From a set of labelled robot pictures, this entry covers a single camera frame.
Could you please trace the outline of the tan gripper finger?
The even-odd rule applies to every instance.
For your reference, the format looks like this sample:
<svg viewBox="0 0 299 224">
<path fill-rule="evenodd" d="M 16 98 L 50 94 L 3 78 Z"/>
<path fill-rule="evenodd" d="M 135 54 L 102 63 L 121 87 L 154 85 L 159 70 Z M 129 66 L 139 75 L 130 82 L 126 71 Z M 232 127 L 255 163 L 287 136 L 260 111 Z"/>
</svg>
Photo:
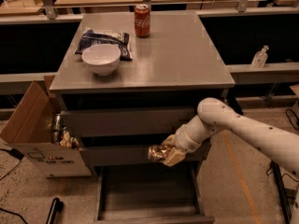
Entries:
<svg viewBox="0 0 299 224">
<path fill-rule="evenodd" d="M 186 157 L 186 152 L 182 151 L 176 147 L 168 147 L 163 151 L 164 160 L 163 164 L 171 167 L 179 162 L 183 161 Z"/>
<path fill-rule="evenodd" d="M 163 147 L 173 147 L 176 144 L 175 136 L 173 134 L 169 135 L 165 140 L 162 142 Z"/>
</svg>

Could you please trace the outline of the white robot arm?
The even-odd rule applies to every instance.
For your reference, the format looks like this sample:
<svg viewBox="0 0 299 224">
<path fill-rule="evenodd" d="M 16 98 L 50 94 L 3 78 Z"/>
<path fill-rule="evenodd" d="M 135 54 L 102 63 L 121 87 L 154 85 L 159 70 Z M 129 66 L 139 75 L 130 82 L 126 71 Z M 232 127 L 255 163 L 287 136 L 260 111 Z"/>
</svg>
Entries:
<svg viewBox="0 0 299 224">
<path fill-rule="evenodd" d="M 206 98 L 197 106 L 197 114 L 180 126 L 164 143 L 171 148 L 163 164 L 173 166 L 194 153 L 214 134 L 228 130 L 259 150 L 294 176 L 299 176 L 299 135 L 239 115 L 215 98 Z"/>
</svg>

